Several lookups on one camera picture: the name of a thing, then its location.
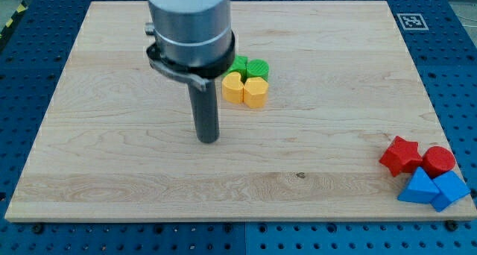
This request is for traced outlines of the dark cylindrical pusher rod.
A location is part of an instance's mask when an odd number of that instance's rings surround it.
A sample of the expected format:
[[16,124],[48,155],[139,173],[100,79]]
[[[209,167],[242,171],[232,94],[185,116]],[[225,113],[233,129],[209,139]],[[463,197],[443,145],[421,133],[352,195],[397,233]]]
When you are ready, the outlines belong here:
[[189,97],[198,140],[213,143],[220,135],[215,82],[207,81],[205,87],[189,86]]

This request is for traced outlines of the black pusher mount clamp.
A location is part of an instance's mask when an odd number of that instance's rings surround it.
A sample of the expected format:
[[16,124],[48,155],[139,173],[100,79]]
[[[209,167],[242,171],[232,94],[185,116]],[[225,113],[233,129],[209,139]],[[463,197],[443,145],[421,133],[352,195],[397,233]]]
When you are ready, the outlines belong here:
[[185,66],[161,56],[160,47],[155,43],[148,46],[146,54],[152,69],[174,81],[192,85],[201,92],[207,90],[206,85],[223,75],[233,64],[236,56],[236,37],[231,32],[231,42],[225,54],[205,66]]

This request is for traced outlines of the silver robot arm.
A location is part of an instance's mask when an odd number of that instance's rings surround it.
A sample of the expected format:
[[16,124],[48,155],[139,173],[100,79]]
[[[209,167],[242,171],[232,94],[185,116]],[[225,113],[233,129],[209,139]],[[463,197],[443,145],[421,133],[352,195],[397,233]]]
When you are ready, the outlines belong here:
[[161,75],[189,90],[197,138],[215,142],[219,135],[215,80],[235,59],[236,38],[230,0],[147,0],[154,37],[146,54]]

